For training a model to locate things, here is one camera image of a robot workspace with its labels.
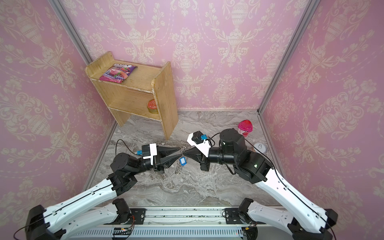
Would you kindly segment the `key with blue tag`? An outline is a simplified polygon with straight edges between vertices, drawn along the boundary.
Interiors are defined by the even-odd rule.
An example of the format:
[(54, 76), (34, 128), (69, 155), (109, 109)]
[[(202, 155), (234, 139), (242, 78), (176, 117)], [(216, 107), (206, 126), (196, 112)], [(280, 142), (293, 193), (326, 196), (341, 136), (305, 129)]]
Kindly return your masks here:
[(184, 155), (181, 155), (179, 158), (179, 164), (183, 167), (187, 164), (187, 158)]

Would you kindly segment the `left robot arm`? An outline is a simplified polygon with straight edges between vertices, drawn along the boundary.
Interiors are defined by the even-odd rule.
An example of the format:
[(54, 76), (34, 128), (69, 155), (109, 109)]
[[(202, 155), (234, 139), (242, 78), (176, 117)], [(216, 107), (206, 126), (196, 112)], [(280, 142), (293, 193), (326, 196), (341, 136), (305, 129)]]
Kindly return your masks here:
[(136, 175), (146, 171), (163, 173), (183, 159), (180, 148), (144, 145), (142, 155), (119, 153), (110, 165), (112, 173), (94, 187), (59, 204), (30, 209), (22, 228), (28, 240), (66, 240), (84, 230), (103, 225), (135, 225), (136, 218), (120, 195), (138, 181)]

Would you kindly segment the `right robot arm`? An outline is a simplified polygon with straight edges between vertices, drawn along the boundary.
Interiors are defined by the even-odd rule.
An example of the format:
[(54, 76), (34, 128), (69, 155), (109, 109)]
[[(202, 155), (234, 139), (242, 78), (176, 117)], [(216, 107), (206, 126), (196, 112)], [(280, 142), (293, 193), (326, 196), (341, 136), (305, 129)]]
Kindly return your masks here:
[(239, 205), (239, 217), (244, 223), (261, 222), (290, 234), (295, 240), (334, 240), (338, 214), (332, 209), (317, 206), (295, 189), (277, 171), (263, 153), (247, 148), (247, 140), (235, 129), (219, 134), (219, 145), (214, 147), (211, 138), (200, 131), (187, 138), (191, 149), (185, 156), (209, 171), (212, 163), (232, 165), (233, 174), (264, 190), (283, 207), (283, 211), (266, 207), (245, 198)]

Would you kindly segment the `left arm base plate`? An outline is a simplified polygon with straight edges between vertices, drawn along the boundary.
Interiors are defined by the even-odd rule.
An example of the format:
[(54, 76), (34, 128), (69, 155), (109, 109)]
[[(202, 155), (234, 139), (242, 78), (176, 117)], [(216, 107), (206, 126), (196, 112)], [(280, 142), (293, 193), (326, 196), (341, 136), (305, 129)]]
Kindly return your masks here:
[(129, 220), (130, 220), (131, 224), (133, 223), (133, 221), (135, 221), (135, 225), (143, 225), (145, 217), (146, 217), (147, 209), (145, 209), (145, 208), (131, 208), (130, 211), (131, 212), (130, 212)]

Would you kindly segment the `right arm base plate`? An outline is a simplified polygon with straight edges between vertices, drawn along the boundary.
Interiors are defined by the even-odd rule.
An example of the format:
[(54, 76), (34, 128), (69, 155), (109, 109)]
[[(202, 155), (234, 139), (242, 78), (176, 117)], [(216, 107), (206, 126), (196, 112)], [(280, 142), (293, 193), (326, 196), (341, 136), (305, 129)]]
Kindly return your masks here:
[(228, 225), (249, 224), (251, 222), (248, 215), (237, 208), (225, 208), (224, 217)]

